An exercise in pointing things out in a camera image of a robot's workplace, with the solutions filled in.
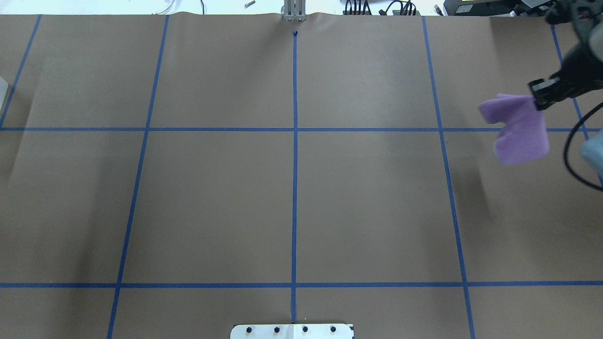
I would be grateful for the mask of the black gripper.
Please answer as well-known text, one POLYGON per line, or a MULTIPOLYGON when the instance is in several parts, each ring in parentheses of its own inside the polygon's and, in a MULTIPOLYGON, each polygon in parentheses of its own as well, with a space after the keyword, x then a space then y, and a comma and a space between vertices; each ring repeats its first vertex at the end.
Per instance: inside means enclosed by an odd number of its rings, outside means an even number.
POLYGON ((603 65, 588 45, 575 45, 550 79, 528 83, 538 111, 602 88, 603 65))

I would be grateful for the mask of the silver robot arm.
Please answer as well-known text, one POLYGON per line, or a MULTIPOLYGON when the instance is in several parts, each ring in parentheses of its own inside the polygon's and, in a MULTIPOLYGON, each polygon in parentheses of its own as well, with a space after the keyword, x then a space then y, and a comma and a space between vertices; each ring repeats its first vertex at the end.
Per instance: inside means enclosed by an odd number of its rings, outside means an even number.
MULTIPOLYGON (((564 56, 560 69, 549 79, 537 79, 528 83, 528 86, 535 98, 537 110, 545 110, 565 99, 575 99, 581 95, 602 90, 602 74, 602 26, 599 25, 586 33, 586 38, 580 39, 579 43, 570 49, 564 56)), ((584 114, 579 122, 571 128, 562 153, 564 166, 570 175, 597 191, 602 191, 602 185, 586 180, 571 167, 569 150, 579 129, 601 109, 602 102, 584 114)), ((584 161, 602 178, 602 131, 594 137, 589 137, 580 146, 580 153, 584 161)))

